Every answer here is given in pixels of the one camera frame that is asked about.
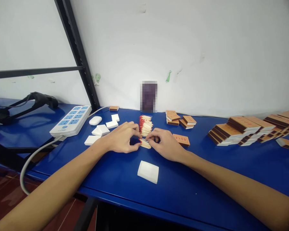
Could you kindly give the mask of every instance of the metal shelf frame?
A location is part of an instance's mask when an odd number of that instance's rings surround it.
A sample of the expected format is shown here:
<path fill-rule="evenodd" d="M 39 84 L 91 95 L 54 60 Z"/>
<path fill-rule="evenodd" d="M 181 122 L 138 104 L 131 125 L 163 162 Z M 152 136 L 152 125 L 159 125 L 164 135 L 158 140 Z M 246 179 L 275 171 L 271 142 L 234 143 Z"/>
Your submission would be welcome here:
<path fill-rule="evenodd" d="M 57 6 L 58 13 L 60 15 L 77 66 L 0 71 L 0 79 L 26 76 L 26 75 L 79 71 L 80 77 L 83 81 L 84 88 L 86 89 L 88 98 L 90 100 L 92 110 L 96 111 L 100 107 L 100 103 L 95 91 L 91 71 L 88 65 L 83 44 L 81 42 L 71 2 L 70 0 L 54 0 L 54 1 Z"/>

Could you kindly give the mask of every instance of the black metal rack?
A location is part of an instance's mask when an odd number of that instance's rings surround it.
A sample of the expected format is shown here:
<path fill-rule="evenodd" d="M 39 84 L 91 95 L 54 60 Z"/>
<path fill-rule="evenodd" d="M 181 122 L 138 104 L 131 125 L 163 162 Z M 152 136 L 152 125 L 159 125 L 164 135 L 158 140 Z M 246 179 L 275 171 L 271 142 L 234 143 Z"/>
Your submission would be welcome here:
<path fill-rule="evenodd" d="M 86 54 L 84 52 L 83 44 L 81 42 L 71 2 L 70 0 L 54 0 L 54 1 L 56 3 L 77 66 L 0 71 L 0 79 L 26 76 L 26 75 L 79 71 L 80 77 L 83 81 L 84 88 L 86 89 L 88 98 L 90 100 L 92 110 L 96 111 L 100 107 L 100 103 L 95 91 L 91 71 L 88 65 Z"/>
<path fill-rule="evenodd" d="M 39 68 L 39 69 L 26 69 L 26 70 L 8 70 L 0 71 L 0 79 L 26 76 L 26 75 L 38 75 L 48 74 L 56 72 L 68 72 L 79 71 L 80 77 L 83 81 L 83 85 L 86 89 L 88 98 L 91 103 L 93 111 L 96 111 L 100 107 L 100 103 L 94 88 L 91 72 L 87 62 L 86 54 L 83 49 L 80 34 L 74 17 L 70 0 L 54 0 L 57 6 L 68 42 L 72 49 L 75 62 L 77 66 L 74 67 L 55 67 L 55 68 Z M 0 145 L 0 164 L 7 166 L 10 169 L 20 171 L 26 160 L 29 158 L 21 158 L 18 153 L 33 153 L 39 147 L 30 148 L 6 148 Z"/>

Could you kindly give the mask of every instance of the stack of matchboxes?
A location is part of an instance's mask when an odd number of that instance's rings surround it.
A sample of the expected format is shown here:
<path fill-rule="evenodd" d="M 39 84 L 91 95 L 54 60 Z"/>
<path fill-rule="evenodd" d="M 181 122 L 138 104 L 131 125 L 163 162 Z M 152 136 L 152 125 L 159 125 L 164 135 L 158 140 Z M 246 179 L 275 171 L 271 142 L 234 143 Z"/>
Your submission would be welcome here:
<path fill-rule="evenodd" d="M 249 146 L 260 137 L 270 134 L 274 128 L 274 125 L 253 116 L 235 116 L 230 117 L 226 124 L 217 124 L 208 136 L 217 146 Z"/>
<path fill-rule="evenodd" d="M 273 131 L 267 135 L 267 137 L 262 137 L 266 139 L 277 139 L 289 135 L 289 111 L 283 112 L 280 115 L 269 115 L 264 121 L 275 125 L 276 127 Z"/>
<path fill-rule="evenodd" d="M 196 120 L 194 120 L 191 116 L 189 115 L 184 115 L 181 119 L 180 116 L 177 115 L 175 111 L 166 111 L 166 123 L 170 125 L 176 125 L 178 126 L 179 124 L 182 125 L 185 129 L 191 129 L 196 125 Z"/>

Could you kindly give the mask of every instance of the hand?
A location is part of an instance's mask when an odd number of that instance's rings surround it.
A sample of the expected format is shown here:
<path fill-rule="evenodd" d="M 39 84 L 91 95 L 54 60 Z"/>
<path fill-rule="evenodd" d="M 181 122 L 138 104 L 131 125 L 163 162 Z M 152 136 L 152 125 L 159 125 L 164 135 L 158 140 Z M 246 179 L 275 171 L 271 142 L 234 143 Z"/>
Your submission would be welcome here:
<path fill-rule="evenodd" d="M 187 152 L 168 130 L 155 128 L 145 139 L 149 141 L 152 148 L 167 160 L 181 162 Z"/>
<path fill-rule="evenodd" d="M 129 144 L 130 139 L 133 135 L 138 136 L 142 139 L 142 136 L 139 133 L 138 124 L 135 124 L 131 121 L 121 124 L 115 130 L 98 140 L 108 146 L 107 151 L 129 153 L 137 151 L 140 147 L 140 143 L 137 143 L 135 145 Z"/>

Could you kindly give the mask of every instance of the white box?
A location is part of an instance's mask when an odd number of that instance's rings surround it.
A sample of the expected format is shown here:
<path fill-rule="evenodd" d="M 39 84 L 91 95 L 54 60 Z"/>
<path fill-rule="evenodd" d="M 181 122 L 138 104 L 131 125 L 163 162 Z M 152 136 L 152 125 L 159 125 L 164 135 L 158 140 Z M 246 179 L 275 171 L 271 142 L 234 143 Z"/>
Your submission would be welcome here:
<path fill-rule="evenodd" d="M 102 132 L 100 129 L 98 129 L 98 127 L 96 127 L 91 133 L 92 135 L 102 135 Z"/>
<path fill-rule="evenodd" d="M 107 122 L 107 123 L 106 123 L 106 127 L 107 127 L 108 129 L 114 128 L 114 127 L 118 127 L 118 126 L 119 126 L 119 124 L 118 124 L 117 121 L 110 121 L 110 122 Z"/>
<path fill-rule="evenodd" d="M 110 131 L 108 130 L 108 128 L 104 124 L 97 125 L 96 128 L 101 131 L 101 136 L 104 136 L 104 135 L 107 135 L 108 133 L 110 133 Z"/>
<path fill-rule="evenodd" d="M 154 184 L 157 184 L 159 167 L 145 161 L 141 161 L 137 176 L 140 176 Z"/>
<path fill-rule="evenodd" d="M 118 114 L 111 115 L 111 118 L 112 118 L 112 121 L 117 121 L 117 122 L 120 121 L 120 118 L 119 118 Z"/>
<path fill-rule="evenodd" d="M 86 141 L 84 142 L 85 145 L 92 145 L 95 141 L 97 141 L 101 136 L 88 136 Z"/>

